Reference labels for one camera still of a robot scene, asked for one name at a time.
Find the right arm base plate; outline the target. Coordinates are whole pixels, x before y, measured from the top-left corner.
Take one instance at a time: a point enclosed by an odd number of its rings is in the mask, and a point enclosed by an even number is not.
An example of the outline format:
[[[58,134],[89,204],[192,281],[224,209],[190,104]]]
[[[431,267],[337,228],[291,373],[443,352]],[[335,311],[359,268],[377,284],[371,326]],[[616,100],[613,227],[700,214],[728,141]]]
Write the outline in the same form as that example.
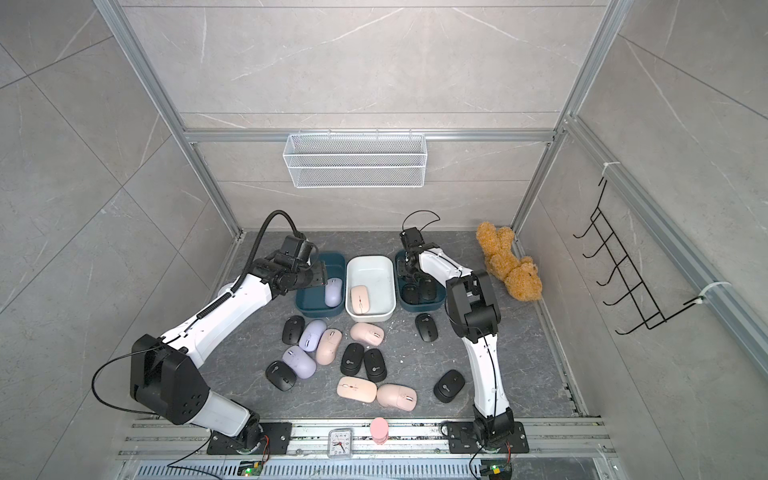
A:
[[[524,426],[515,422],[511,433],[502,434],[495,440],[482,442],[476,435],[470,421],[446,421],[439,427],[440,433],[448,441],[451,454],[474,454],[481,450],[488,453],[523,454],[530,451]]]

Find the left teal storage box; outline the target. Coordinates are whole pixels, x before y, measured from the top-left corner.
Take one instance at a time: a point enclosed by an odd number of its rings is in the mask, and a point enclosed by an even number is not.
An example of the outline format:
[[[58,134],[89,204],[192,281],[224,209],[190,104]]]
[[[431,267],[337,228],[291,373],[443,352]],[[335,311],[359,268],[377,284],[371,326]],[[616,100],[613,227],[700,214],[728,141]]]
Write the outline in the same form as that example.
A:
[[[343,300],[336,308],[328,308],[324,303],[325,285],[298,290],[295,298],[296,308],[306,318],[330,318],[335,317],[345,309],[346,299],[346,259],[336,251],[324,252],[319,259],[325,263],[327,276],[338,277],[343,280]]]

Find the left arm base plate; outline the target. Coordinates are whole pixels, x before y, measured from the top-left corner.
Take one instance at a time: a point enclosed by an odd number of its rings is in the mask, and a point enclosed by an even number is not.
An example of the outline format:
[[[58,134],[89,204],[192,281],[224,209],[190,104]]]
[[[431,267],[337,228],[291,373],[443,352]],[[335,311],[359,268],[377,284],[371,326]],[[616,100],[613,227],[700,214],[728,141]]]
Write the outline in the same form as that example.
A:
[[[206,447],[208,455],[258,455],[264,452],[284,455],[291,440],[293,425],[290,422],[248,424],[235,437],[213,432]]]

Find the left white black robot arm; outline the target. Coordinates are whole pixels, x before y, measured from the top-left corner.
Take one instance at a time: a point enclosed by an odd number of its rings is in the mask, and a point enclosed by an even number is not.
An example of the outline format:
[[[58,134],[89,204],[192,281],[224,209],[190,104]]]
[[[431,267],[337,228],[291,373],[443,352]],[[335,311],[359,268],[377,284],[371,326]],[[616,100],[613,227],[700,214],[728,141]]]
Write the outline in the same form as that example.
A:
[[[159,337],[143,335],[132,346],[129,393],[175,425],[192,424],[231,439],[250,453],[263,437],[259,415],[210,389],[199,368],[248,317],[290,291],[327,280],[325,265],[311,258],[314,244],[302,233],[247,266],[215,300]]]

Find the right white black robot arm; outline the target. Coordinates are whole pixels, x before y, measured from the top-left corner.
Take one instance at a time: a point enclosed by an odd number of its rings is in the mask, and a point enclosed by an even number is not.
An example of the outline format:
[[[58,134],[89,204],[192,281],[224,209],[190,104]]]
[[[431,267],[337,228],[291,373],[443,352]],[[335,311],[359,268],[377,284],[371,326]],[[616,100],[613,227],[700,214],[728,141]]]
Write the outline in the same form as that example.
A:
[[[457,263],[438,245],[425,241],[416,227],[402,230],[400,240],[405,272],[430,277],[445,289],[448,319],[470,362],[475,436],[481,446],[495,448],[514,433],[515,418],[499,366],[500,309],[490,275]]]

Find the pink cylinder object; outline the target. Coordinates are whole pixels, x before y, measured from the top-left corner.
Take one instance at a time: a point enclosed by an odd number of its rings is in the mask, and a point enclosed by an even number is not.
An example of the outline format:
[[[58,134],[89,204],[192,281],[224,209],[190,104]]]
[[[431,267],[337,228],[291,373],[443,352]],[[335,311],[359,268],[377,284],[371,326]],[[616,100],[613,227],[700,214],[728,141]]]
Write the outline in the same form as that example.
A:
[[[383,445],[389,438],[389,423],[382,417],[377,417],[370,423],[370,435],[372,441],[377,445]]]

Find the purple mouse middle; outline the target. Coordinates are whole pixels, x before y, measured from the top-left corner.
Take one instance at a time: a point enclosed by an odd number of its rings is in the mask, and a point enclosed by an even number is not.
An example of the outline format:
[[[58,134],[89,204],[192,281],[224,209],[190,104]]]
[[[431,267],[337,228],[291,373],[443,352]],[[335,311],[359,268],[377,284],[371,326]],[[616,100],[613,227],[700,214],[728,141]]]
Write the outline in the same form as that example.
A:
[[[315,360],[297,345],[289,347],[283,353],[282,361],[302,380],[311,378],[317,369]]]

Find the purple mouse bottom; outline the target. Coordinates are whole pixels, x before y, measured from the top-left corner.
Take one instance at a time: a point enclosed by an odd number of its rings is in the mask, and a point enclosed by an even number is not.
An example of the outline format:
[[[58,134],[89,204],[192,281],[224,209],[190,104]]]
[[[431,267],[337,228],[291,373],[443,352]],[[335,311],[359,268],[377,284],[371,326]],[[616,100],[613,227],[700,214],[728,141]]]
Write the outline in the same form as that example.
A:
[[[343,280],[329,278],[324,289],[324,303],[328,308],[336,308],[343,300]]]

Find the small white desk clock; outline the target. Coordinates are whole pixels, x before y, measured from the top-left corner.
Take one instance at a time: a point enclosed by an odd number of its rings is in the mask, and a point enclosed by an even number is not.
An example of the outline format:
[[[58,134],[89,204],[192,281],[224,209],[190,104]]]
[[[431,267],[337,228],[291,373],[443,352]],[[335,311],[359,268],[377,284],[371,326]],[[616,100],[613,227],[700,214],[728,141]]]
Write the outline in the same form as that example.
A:
[[[353,430],[333,429],[328,433],[327,456],[330,459],[347,459],[352,456]]]

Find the right teal storage box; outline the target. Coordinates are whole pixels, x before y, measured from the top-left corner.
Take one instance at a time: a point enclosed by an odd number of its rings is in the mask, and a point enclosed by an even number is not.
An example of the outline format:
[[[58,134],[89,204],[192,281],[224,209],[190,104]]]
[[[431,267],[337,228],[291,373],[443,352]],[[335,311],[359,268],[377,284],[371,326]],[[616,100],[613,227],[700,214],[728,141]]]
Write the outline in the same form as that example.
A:
[[[396,295],[401,307],[412,313],[438,310],[444,305],[445,288],[435,280],[421,282],[415,277],[404,275],[405,251],[400,250],[394,258]]]

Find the white storage box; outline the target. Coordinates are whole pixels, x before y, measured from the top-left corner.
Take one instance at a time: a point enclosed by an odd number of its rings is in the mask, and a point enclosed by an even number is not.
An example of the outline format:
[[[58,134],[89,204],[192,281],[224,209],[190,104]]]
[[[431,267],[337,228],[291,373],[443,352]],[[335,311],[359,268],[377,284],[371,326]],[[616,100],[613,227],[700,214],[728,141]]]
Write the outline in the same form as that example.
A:
[[[370,311],[355,315],[348,305],[350,289],[357,285],[368,288]],[[355,322],[378,323],[390,319],[397,304],[393,261],[382,255],[364,255],[352,258],[346,267],[345,308]]]

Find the teal storage box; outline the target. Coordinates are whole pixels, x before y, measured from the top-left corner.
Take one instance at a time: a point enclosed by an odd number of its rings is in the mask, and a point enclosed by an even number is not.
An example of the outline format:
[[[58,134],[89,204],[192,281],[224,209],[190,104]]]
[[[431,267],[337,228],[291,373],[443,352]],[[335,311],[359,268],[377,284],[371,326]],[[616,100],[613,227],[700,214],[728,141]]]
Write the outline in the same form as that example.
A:
[[[336,308],[328,308],[324,303],[325,285],[298,290],[295,298],[296,308],[306,318],[330,318],[335,317],[345,309],[346,299],[346,259],[336,251],[324,252],[319,259],[325,263],[327,276],[338,277],[343,280],[343,300]]]
[[[400,250],[394,258],[396,295],[401,307],[412,313],[438,310],[444,305],[445,288],[435,280],[421,282],[415,277],[404,275],[405,251]]]

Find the purple mouse top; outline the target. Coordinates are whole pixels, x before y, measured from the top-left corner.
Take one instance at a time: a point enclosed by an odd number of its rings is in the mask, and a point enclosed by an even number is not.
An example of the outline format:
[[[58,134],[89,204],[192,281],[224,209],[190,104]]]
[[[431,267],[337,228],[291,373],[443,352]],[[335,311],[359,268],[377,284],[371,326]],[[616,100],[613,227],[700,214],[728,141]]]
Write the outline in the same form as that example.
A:
[[[327,329],[324,320],[315,319],[308,323],[299,339],[298,346],[305,352],[315,352],[323,333]]]

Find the brown teddy bear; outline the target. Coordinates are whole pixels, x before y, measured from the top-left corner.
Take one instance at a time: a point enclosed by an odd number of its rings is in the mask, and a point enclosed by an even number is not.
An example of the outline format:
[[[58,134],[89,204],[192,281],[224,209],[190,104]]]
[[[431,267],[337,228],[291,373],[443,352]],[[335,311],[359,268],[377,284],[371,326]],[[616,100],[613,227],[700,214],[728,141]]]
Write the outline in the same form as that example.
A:
[[[476,230],[488,273],[500,280],[517,301],[539,301],[543,285],[538,268],[531,257],[517,258],[514,255],[512,245],[515,238],[511,228],[497,228],[490,222],[481,223]]]

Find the purple mouse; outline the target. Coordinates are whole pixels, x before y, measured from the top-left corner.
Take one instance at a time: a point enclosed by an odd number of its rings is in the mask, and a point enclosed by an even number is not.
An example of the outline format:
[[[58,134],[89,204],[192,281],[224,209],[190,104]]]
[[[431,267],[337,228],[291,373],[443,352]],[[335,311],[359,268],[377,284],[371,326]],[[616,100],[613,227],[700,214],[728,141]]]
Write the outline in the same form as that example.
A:
[[[327,329],[324,320],[315,319],[308,323],[299,339],[298,346],[305,352],[315,352],[323,333]]]
[[[343,280],[329,278],[324,289],[324,303],[328,308],[336,308],[343,300]]]
[[[317,369],[315,360],[297,345],[289,347],[283,353],[282,361],[302,380],[311,378]]]

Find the black mouse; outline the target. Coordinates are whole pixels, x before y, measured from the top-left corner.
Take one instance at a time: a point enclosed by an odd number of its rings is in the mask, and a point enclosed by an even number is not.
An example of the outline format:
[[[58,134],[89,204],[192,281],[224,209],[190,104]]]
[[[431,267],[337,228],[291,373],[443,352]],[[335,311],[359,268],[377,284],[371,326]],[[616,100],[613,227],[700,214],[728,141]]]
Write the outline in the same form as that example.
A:
[[[466,385],[464,376],[455,369],[443,374],[433,387],[433,394],[442,403],[452,402]]]
[[[409,305],[418,305],[420,303],[419,287],[413,283],[405,284],[401,290],[402,300]]]
[[[419,296],[421,303],[431,303],[437,298],[437,286],[434,280],[422,279],[419,283]]]
[[[281,392],[292,389],[297,381],[296,373],[282,360],[273,361],[267,366],[265,378]]]
[[[431,343],[438,339],[436,322],[429,313],[418,314],[415,318],[415,326],[422,341]]]
[[[356,376],[361,369],[365,347],[359,343],[350,343],[341,358],[340,371],[344,376]]]
[[[387,377],[387,368],[382,352],[371,348],[365,351],[363,356],[366,376],[374,383],[383,382]]]
[[[305,328],[305,319],[300,315],[290,316],[283,325],[281,340],[285,345],[298,345]]]

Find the black wall hook rack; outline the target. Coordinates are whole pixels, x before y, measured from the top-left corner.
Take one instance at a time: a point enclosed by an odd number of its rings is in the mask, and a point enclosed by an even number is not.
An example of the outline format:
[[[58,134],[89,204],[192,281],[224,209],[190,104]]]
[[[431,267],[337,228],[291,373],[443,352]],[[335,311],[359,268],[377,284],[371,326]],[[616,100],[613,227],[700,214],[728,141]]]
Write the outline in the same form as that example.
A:
[[[598,182],[599,195],[594,209],[588,216],[589,222],[581,233],[574,233],[572,237],[576,240],[590,236],[596,237],[600,241],[597,247],[590,253],[582,253],[581,256],[584,259],[607,256],[611,262],[611,269],[605,280],[596,280],[595,283],[600,287],[608,287],[618,278],[619,285],[623,288],[619,297],[613,301],[603,300],[602,305],[616,307],[625,300],[629,300],[639,317],[639,322],[635,326],[624,330],[616,329],[615,333],[619,336],[629,336],[638,330],[652,331],[692,308],[704,305],[708,300],[708,288],[704,288],[696,296],[686,300],[673,313],[666,314],[663,311],[640,272],[638,263],[633,259],[602,209],[607,184],[607,179],[601,177]]]

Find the pink mouse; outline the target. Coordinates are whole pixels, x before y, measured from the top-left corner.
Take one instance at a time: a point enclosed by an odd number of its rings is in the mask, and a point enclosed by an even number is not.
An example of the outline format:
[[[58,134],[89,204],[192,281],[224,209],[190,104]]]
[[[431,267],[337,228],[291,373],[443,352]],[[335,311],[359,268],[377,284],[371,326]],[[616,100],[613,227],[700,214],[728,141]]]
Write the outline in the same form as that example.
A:
[[[327,366],[333,363],[342,340],[343,333],[340,330],[335,328],[326,329],[315,351],[317,364]]]
[[[355,315],[365,315],[370,311],[370,298],[368,288],[365,285],[357,285],[350,289],[348,305]]]
[[[377,385],[362,378],[344,376],[339,380],[336,392],[342,398],[372,403],[377,397]]]
[[[384,384],[377,389],[376,400],[382,407],[412,412],[417,406],[418,396],[410,387]]]
[[[385,332],[381,327],[375,324],[357,322],[350,329],[350,337],[358,343],[363,343],[371,347],[379,346],[385,338]]]

